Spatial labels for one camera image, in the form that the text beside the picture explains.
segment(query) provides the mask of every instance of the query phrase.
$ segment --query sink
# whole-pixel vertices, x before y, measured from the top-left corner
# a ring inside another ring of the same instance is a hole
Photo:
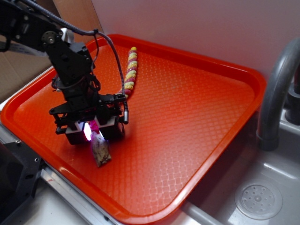
[[[300,127],[280,122],[274,151],[256,146],[258,115],[239,132],[188,201],[225,225],[300,223]]]

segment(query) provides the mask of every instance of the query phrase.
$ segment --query faucet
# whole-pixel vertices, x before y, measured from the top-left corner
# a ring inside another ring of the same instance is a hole
[[[279,123],[283,107],[288,122],[300,125],[300,38],[281,52],[268,80],[256,132],[258,147],[265,151],[279,145]]]

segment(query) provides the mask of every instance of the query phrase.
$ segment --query red tray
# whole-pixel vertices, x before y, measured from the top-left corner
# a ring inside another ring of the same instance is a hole
[[[97,168],[90,144],[56,135],[48,111],[64,102],[46,73],[11,99],[1,121],[47,163],[123,223],[146,224],[174,212],[261,103],[265,80],[256,71],[169,47],[111,35],[127,68],[138,50],[138,76],[128,101],[126,137],[110,142],[112,160]],[[115,58],[98,40],[95,74],[101,92],[116,93]],[[96,44],[88,44],[95,54]]]

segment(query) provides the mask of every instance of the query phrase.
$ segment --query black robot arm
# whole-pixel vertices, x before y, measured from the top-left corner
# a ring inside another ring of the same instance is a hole
[[[79,136],[85,123],[94,120],[104,138],[123,136],[123,123],[128,123],[124,93],[100,95],[100,82],[93,74],[94,62],[85,44],[64,42],[53,20],[32,4],[37,6],[30,0],[0,0],[0,35],[6,37],[5,48],[0,51],[8,50],[10,41],[15,41],[48,54],[57,72],[52,86],[61,90],[66,100],[49,112],[55,118],[56,133],[66,134],[71,144],[82,143],[86,139]]]

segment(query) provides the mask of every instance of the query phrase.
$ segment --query sink drain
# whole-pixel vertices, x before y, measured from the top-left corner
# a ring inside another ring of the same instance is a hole
[[[264,180],[249,180],[238,187],[235,203],[247,217],[257,220],[270,219],[282,207],[280,191]]]

